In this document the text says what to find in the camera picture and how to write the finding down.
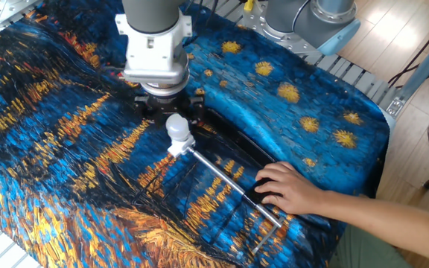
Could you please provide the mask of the person's right hand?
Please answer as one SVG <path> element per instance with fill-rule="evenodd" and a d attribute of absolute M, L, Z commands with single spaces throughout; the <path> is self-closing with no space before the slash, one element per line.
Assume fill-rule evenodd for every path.
<path fill-rule="evenodd" d="M 324 191 L 309 182 L 291 164 L 276 162 L 266 165 L 255 177 L 256 181 L 270 179 L 255 188 L 265 194 L 263 204 L 279 207 L 288 214 L 319 214 L 324 202 Z"/>

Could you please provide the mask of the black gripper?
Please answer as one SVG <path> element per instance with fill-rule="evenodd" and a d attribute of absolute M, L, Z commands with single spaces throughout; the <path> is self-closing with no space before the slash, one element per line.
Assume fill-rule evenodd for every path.
<path fill-rule="evenodd" d="M 188 97 L 185 93 L 171 96 L 137 95 L 134 97 L 133 108 L 137 115 L 146 119 L 154 119 L 155 113 L 187 113 L 191 106 L 191 120 L 200 122 L 205 111 L 203 96 Z"/>

